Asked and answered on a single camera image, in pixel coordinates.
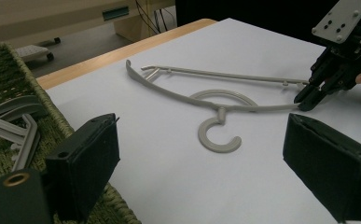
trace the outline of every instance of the gray plastic hanger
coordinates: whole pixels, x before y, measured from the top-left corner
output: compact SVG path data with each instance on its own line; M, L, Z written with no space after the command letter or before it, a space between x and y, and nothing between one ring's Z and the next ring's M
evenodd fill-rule
M31 115L44 116L47 112L35 96L28 95L8 100L0 104L0 137L13 142L11 149L18 149L19 153L13 157L15 164L12 171L26 167L35 153L40 139L37 124ZM10 123L22 118L26 128Z
M299 79L290 79L290 78L277 78L277 77L251 77L251 76L241 76L241 75L233 75L233 74L224 74L224 73L215 73L215 72L207 72L207 71L200 71L200 70L191 70L185 68L177 68L177 67L168 67L168 66L160 66L160 65L151 65L145 66L141 69L145 70L152 70L149 74L145 77L139 75L132 67L131 61L126 61L126 67L128 71L128 75L140 82L141 84L147 86L148 88L158 91L164 95L174 98L175 100L179 100L185 103L205 106L213 108L217 110L217 117L211 118L206 120L200 125L198 136L202 145L214 152L220 153L227 153L232 152L239 148L242 143L242 139L240 137L234 137L228 144L225 145L218 145L210 141L207 137L207 131L216 124L225 124L225 116L227 111L230 110L238 110L238 111L275 111L275 110L287 110L287 109L297 109L299 104L288 104L288 105L257 105L251 99L247 98L246 96L236 92L236 91L226 91L226 90L208 90L208 91L200 91L191 96L184 96L173 91L168 91L153 84L153 81L157 79L161 73L160 71L167 71L168 73L171 72L180 72L180 73L187 73L191 75L197 76L207 76L207 77L223 77L223 78L235 78L235 79L243 79L243 80L254 80L254 81L267 81L267 82L279 82L283 85L287 86L288 84L296 84L300 89L302 89L305 85L309 82L306 80L299 80ZM223 94L231 97L236 97L246 103L246 105L222 105L216 104L210 101L204 101L200 98L210 95L210 94Z

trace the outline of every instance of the green woven basket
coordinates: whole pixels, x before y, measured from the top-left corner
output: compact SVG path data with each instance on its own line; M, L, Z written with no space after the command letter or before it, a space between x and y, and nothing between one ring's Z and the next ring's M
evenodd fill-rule
M30 166L42 171L45 169L45 157L74 130L52 103L47 93L38 85L16 51L8 44L0 44L0 104L23 95L37 96L40 103L49 112L47 116L36 121L41 139ZM0 138L0 176L11 172L13 152L10 151L10 145L9 141ZM57 216L54 219L55 223L61 223ZM141 222L117 190L107 184L102 197L90 213L88 223L133 224Z

